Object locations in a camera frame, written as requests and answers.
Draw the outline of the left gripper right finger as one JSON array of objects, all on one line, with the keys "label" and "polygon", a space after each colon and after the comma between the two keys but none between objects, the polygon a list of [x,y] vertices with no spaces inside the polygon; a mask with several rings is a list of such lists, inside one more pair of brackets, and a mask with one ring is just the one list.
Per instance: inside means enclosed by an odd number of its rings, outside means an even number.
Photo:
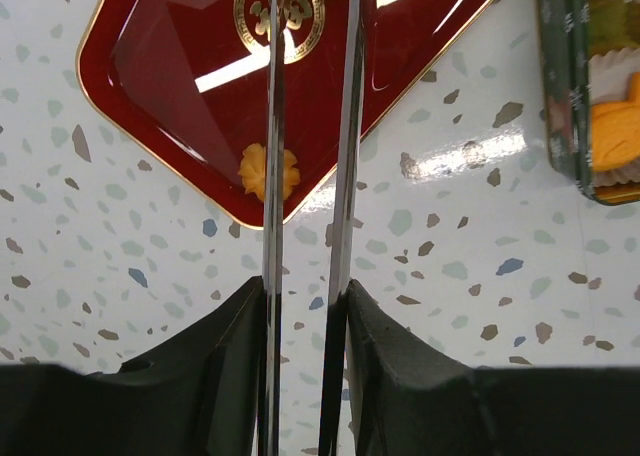
[{"label": "left gripper right finger", "polygon": [[348,290],[359,455],[636,455],[639,370],[471,368]]}]

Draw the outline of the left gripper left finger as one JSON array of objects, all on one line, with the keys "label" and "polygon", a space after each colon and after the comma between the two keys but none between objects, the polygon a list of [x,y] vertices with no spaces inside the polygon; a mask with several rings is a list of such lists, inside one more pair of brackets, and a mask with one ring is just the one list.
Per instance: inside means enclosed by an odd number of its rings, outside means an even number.
[{"label": "left gripper left finger", "polygon": [[263,312],[252,277],[116,373],[2,366],[2,454],[251,454]]}]

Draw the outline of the metal serving tongs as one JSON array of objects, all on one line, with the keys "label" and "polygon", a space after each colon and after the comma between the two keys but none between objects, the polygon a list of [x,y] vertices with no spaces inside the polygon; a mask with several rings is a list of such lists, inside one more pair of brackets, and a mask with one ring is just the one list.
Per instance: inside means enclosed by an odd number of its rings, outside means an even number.
[{"label": "metal serving tongs", "polygon": [[[285,38],[287,0],[271,0],[268,133],[265,161],[262,282],[266,333],[261,354],[258,444],[261,455],[279,452],[285,149]],[[340,138],[332,228],[318,452],[338,452],[346,346],[358,151],[365,82],[364,0],[349,0]]]}]

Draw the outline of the orange fish cookie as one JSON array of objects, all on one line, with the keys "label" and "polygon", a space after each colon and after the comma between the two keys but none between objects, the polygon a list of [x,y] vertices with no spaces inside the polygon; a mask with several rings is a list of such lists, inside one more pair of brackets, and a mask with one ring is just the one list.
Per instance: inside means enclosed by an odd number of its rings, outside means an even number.
[{"label": "orange fish cookie", "polygon": [[633,73],[627,99],[591,109],[592,165],[596,172],[620,169],[639,157],[639,73]]}]

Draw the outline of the gold cookie tin box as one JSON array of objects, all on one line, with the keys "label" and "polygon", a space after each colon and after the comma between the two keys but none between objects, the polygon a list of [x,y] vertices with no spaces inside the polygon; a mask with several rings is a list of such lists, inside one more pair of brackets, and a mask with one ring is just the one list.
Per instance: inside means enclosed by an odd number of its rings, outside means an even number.
[{"label": "gold cookie tin box", "polygon": [[591,163],[590,61],[623,48],[639,51],[639,0],[536,0],[551,167],[590,200],[639,199],[639,181],[596,187]]}]

